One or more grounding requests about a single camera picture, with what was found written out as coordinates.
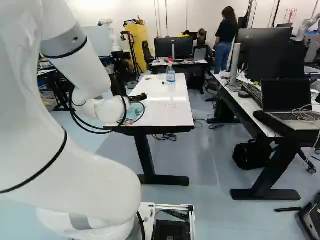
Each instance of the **long hair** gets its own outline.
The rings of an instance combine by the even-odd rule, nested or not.
[[[235,10],[231,6],[227,6],[225,9],[223,9],[222,16],[229,20],[234,26],[237,26]]]

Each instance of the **black backpack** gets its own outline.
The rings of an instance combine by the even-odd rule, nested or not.
[[[264,168],[270,158],[272,148],[268,144],[258,144],[251,139],[247,143],[239,143],[233,151],[233,160],[244,170]]]

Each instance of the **water bottle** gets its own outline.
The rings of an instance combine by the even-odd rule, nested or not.
[[[176,72],[173,68],[173,61],[168,59],[168,67],[166,68],[166,81],[168,83],[175,83],[176,82]]]

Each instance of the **keyboard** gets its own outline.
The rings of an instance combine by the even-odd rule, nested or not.
[[[320,115],[316,114],[314,112],[308,112],[306,113],[307,115],[305,115],[306,118],[310,118],[311,120],[320,120]],[[292,113],[288,112],[288,113],[272,113],[273,116],[283,120],[283,121],[291,121],[291,120],[298,120],[298,117],[293,115]]]
[[[255,85],[242,85],[242,90],[250,94],[250,96],[255,100],[255,102],[262,108],[262,93],[259,88],[257,88]]]

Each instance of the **gray floor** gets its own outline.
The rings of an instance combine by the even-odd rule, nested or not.
[[[207,119],[213,113],[212,103],[204,102],[210,95],[189,91],[194,118]],[[96,136],[79,129],[68,112],[53,112],[53,117],[80,146],[142,173],[133,137],[118,133]],[[158,174],[189,176],[190,186],[142,187],[142,200],[158,204],[193,204],[197,240],[303,240],[294,213],[275,213],[275,208],[304,206],[320,189],[320,164],[313,160],[319,173],[310,175],[299,157],[289,166],[277,188],[296,189],[301,201],[234,201],[232,188],[250,188],[261,170],[242,171],[232,159],[237,143],[250,136],[238,125],[217,130],[196,128],[177,134],[177,141],[156,141],[149,137],[155,170]],[[35,209],[0,196],[0,239],[62,240],[41,225]]]

